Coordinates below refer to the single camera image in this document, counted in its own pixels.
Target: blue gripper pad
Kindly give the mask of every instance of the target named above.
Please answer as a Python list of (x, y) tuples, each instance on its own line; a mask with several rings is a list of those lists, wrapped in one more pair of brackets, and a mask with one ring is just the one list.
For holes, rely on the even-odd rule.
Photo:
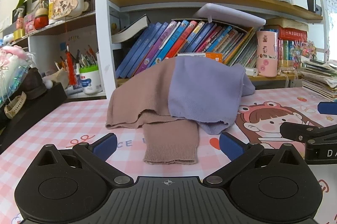
[(317, 105), (317, 111), (320, 114), (337, 115), (337, 103), (322, 101)]
[(109, 133), (89, 145), (89, 150), (103, 161), (106, 161), (116, 149), (117, 136), (114, 133)]
[(246, 144), (242, 143), (241, 145), (235, 142), (230, 138), (230, 135), (225, 132), (221, 133), (219, 137), (219, 146), (220, 150), (231, 160), (235, 160), (245, 152), (244, 146)]

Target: orange box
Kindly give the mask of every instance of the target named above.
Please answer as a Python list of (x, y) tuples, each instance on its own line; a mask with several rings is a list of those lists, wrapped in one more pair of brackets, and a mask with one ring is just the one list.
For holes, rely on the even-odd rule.
[(215, 60), (219, 63), (222, 63), (222, 53), (213, 53), (213, 52), (178, 53), (178, 56), (206, 57)]

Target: pink checkered desk mat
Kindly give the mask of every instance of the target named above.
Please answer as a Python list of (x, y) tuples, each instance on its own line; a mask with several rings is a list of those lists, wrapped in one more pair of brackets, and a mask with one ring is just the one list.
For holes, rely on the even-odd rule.
[[(271, 105), (279, 109), (287, 107), (292, 115), (277, 117), (274, 124), (281, 118), (288, 121), (329, 126), (337, 123), (337, 116), (321, 115), (317, 112), (317, 104), (324, 99), (304, 88), (288, 88), (273, 90), (257, 90), (255, 94), (243, 97), (241, 104), (249, 108), (261, 105)], [(0, 224), (18, 224), (22, 220), (14, 201), (14, 190), (27, 167), (46, 143), (53, 143), (58, 149), (71, 148), (79, 142), (93, 143), (109, 132), (117, 135), (117, 151), (107, 162), (136, 180), (137, 176), (199, 176), (203, 179), (225, 164), (229, 159), (220, 151), (219, 136), (206, 134), (200, 130), (200, 144), (198, 147), (198, 163), (194, 165), (149, 165), (142, 161), (146, 149), (142, 129), (114, 129), (105, 128), (108, 100), (94, 100), (70, 102), (61, 105), (48, 116), (15, 141), (2, 155), (0, 155)], [(260, 124), (260, 129), (247, 131), (243, 122), (237, 119), (228, 132), (247, 143), (256, 137), (266, 147), (278, 148), (286, 142), (279, 135), (279, 127)], [(295, 143), (297, 149), (303, 153), (304, 146)], [(319, 224), (337, 223), (337, 183), (334, 185), (334, 165), (328, 171), (314, 171), (324, 192), (323, 202), (316, 215)]]

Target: pink gradient bottle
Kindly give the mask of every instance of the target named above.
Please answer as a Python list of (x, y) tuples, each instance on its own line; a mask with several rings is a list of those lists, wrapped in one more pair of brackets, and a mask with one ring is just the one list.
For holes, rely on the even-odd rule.
[(277, 75), (277, 33), (273, 31), (258, 31), (257, 61), (258, 74), (264, 77)]

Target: red book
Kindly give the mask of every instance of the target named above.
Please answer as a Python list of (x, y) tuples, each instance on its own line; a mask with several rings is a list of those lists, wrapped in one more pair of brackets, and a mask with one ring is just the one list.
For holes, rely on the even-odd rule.
[(208, 43), (218, 34), (218, 32), (222, 29), (221, 26), (217, 26), (206, 38), (206, 40), (197, 48), (196, 52), (202, 52)]
[(171, 47), (169, 52), (166, 54), (164, 59), (172, 58), (172, 57), (176, 56), (178, 50), (180, 50), (180, 48), (183, 46), (183, 44), (184, 44), (185, 40), (187, 39), (188, 35), (191, 34), (191, 32), (194, 30), (194, 28), (197, 24), (198, 23), (196, 21), (190, 22), (190, 24), (185, 29), (185, 31), (180, 35), (178, 40), (176, 40), (176, 42), (173, 44), (173, 46)]

